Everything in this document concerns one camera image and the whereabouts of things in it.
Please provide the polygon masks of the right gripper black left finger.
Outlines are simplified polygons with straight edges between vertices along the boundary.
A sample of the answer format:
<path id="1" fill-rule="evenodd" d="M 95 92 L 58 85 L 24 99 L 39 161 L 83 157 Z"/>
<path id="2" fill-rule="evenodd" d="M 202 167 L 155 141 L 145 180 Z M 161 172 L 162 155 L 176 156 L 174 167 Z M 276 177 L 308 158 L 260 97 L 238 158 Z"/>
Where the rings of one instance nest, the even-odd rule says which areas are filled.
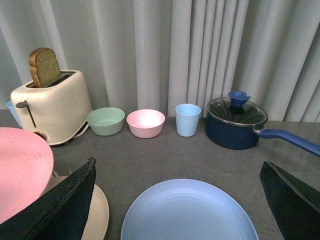
<path id="1" fill-rule="evenodd" d="M 80 240 L 88 220 L 96 159 L 0 225 L 2 240 Z"/>

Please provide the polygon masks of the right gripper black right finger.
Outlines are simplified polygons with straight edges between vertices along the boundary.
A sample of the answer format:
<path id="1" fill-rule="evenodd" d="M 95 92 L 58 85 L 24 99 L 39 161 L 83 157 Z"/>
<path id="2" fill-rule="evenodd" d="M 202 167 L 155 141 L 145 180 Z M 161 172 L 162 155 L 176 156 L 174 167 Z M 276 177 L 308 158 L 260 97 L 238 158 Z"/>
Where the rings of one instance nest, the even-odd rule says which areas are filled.
<path id="1" fill-rule="evenodd" d="M 260 181 L 285 240 L 320 238 L 320 192 L 272 162 L 264 162 Z"/>

